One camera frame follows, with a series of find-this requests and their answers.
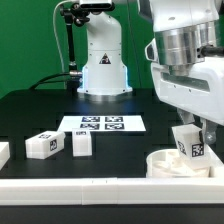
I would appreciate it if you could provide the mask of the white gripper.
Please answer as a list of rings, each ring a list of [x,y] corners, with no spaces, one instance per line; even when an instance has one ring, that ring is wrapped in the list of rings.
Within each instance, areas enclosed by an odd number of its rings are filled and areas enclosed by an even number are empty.
[[[193,64],[183,75],[172,75],[167,66],[158,63],[155,40],[145,47],[151,62],[151,74],[158,98],[177,109],[184,125],[201,117],[202,139],[205,144],[216,142],[217,124],[224,126],[224,58],[206,57]]]

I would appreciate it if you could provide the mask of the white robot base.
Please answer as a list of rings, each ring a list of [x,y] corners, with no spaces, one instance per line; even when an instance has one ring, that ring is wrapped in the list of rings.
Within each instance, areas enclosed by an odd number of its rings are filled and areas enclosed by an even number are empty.
[[[113,17],[91,13],[87,23],[88,60],[82,68],[80,95],[96,100],[130,93],[127,67],[122,61],[122,29]]]

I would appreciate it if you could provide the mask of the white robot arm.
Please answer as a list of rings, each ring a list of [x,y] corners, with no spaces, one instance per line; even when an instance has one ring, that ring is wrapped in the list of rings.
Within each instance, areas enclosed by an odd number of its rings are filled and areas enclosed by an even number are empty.
[[[224,126],[224,47],[219,15],[224,0],[137,0],[153,25],[145,48],[158,98],[177,108],[185,124],[201,118],[202,139],[216,141]]]

